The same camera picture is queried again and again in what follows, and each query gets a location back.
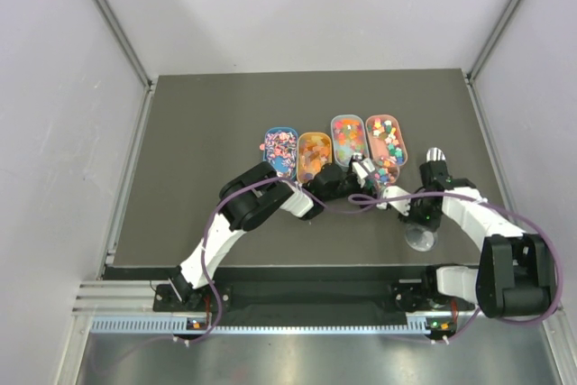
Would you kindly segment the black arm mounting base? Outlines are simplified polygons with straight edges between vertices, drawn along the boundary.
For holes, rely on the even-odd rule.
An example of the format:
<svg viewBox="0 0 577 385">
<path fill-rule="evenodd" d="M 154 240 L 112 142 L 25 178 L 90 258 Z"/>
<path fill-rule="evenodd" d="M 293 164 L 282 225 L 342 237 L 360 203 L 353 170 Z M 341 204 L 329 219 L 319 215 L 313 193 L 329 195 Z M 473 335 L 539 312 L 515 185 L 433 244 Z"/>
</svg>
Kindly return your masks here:
<svg viewBox="0 0 577 385">
<path fill-rule="evenodd" d="M 211 313 L 239 311 L 246 307 L 297 306 L 330 307 L 368 305 L 385 312 L 414 313 L 444 309 L 447 300 L 430 301 L 415 281 L 380 280 L 274 280 L 222 281 L 215 289 L 208 286 L 179 295 L 173 286 L 160 284 L 156 288 L 152 310 L 155 312 Z"/>
</svg>

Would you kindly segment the clear plastic jar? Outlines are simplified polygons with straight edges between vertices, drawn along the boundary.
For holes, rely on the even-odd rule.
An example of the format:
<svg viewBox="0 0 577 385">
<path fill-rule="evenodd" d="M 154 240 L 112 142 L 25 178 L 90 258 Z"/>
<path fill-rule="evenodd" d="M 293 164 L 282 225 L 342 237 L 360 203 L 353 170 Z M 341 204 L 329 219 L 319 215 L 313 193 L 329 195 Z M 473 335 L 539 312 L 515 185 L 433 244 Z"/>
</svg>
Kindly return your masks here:
<svg viewBox="0 0 577 385">
<path fill-rule="evenodd" d="M 371 181 L 377 193 L 384 188 L 395 184 L 400 175 L 400 167 L 389 157 L 379 157 L 371 160 L 374 171 L 371 174 Z"/>
</svg>

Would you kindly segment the clear round jar lid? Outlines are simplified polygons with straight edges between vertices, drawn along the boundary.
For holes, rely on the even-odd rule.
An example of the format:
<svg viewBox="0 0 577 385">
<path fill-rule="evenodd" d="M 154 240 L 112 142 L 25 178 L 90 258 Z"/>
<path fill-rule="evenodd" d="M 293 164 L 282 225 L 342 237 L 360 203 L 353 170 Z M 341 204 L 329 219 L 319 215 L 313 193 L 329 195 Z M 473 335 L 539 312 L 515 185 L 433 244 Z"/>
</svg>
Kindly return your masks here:
<svg viewBox="0 0 577 385">
<path fill-rule="evenodd" d="M 437 244 L 437 232 L 421 225 L 408 225 L 405 239 L 410 248 L 417 252 L 430 252 Z"/>
</svg>

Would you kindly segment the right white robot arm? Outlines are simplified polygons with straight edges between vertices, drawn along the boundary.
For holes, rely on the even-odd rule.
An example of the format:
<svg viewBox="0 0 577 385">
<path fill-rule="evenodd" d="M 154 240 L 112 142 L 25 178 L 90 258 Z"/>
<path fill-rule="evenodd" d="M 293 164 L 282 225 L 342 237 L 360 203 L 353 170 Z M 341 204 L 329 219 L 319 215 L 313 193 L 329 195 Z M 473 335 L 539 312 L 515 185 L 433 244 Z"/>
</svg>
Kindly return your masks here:
<svg viewBox="0 0 577 385">
<path fill-rule="evenodd" d="M 401 206 L 400 220 L 434 232 L 448 218 L 481 252 L 475 268 L 429 267 L 420 288 L 423 302 L 439 309 L 460 298 L 498 319 L 550 316 L 558 301 L 558 277 L 549 240 L 511 223 L 472 182 L 452 177 L 445 161 L 427 161 L 419 172 L 422 187 Z"/>
</svg>

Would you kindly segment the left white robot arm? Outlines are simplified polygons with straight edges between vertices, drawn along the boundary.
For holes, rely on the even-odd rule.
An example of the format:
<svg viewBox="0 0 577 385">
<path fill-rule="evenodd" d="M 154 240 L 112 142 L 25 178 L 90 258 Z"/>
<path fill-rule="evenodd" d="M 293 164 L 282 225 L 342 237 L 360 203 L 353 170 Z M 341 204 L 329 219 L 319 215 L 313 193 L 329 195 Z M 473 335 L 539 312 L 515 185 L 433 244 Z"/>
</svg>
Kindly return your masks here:
<svg viewBox="0 0 577 385">
<path fill-rule="evenodd" d="M 370 158 L 355 153 L 347 170 L 327 163 L 303 184 L 280 176 L 267 161 L 231 180 L 221 189 L 219 204 L 209 216 L 197 247 L 169 277 L 173 298 L 185 309 L 199 307 L 204 301 L 204 287 L 213 283 L 221 261 L 244 234 L 279 210 L 309 221 L 329 210 L 331 201 L 352 194 L 373 197 L 374 171 Z"/>
</svg>

